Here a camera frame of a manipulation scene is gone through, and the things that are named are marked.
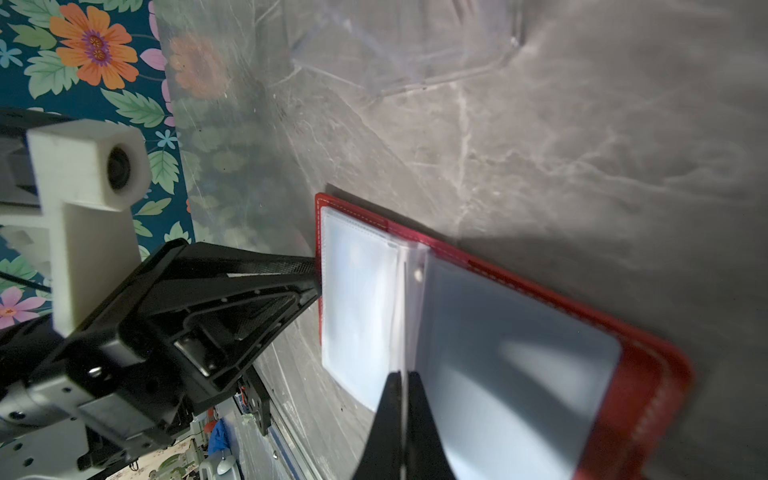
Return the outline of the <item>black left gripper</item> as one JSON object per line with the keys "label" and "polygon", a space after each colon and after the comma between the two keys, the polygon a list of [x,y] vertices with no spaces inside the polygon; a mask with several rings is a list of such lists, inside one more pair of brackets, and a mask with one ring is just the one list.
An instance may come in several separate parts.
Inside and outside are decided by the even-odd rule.
{"label": "black left gripper", "polygon": [[2,478],[104,479],[180,439],[198,406],[162,334],[137,316],[68,338],[50,316],[2,330]]}

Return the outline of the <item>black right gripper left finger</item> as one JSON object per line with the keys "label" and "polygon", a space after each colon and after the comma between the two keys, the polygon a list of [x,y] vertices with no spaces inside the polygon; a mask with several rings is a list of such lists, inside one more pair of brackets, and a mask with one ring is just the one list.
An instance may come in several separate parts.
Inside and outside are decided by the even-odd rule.
{"label": "black right gripper left finger", "polygon": [[140,404],[200,412],[235,392],[256,358],[321,293],[312,257],[171,241],[140,264],[140,326],[153,342]]}

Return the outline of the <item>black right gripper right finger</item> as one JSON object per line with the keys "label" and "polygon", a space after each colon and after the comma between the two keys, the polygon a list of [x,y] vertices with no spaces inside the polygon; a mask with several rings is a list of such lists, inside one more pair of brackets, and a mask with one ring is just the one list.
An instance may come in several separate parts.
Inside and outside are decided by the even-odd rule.
{"label": "black right gripper right finger", "polygon": [[423,382],[387,376],[355,479],[453,479]]}

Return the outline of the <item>red leather card holder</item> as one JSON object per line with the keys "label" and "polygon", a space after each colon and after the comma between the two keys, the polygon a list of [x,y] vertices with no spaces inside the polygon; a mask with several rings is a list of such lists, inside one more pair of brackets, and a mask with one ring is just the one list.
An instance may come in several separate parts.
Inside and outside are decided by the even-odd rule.
{"label": "red leather card holder", "polygon": [[416,373],[459,479],[637,479],[692,383],[658,337],[425,233],[315,198],[322,364],[375,409]]}

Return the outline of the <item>clear acrylic card stand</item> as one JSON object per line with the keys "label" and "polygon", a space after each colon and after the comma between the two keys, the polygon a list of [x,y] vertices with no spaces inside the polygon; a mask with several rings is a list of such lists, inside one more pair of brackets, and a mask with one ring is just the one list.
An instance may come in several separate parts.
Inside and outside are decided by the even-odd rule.
{"label": "clear acrylic card stand", "polygon": [[519,1],[285,1],[294,64],[376,96],[485,73],[519,50]]}

